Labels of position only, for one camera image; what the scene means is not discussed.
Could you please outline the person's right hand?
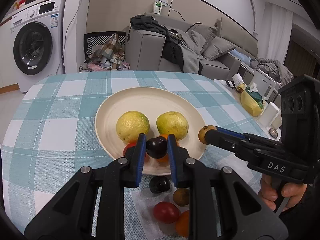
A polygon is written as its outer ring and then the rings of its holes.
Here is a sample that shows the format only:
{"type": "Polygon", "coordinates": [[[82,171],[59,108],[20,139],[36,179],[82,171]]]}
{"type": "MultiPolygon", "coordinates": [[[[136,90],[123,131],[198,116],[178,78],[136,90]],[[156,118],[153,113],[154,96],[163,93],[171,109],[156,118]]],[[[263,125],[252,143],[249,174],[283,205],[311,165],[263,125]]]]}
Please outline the person's right hand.
{"type": "MultiPolygon", "coordinates": [[[[272,177],[263,174],[260,180],[261,189],[258,193],[258,196],[264,201],[264,203],[272,211],[274,211],[276,209],[275,201],[278,198],[278,194],[276,190],[272,188],[271,182],[272,182],[272,177]]],[[[281,190],[281,195],[285,198],[288,197],[289,201],[283,208],[283,211],[286,211],[287,209],[294,207],[296,204],[298,204],[303,198],[306,188],[307,188],[306,184],[295,184],[295,183],[285,184],[281,190]]]]}

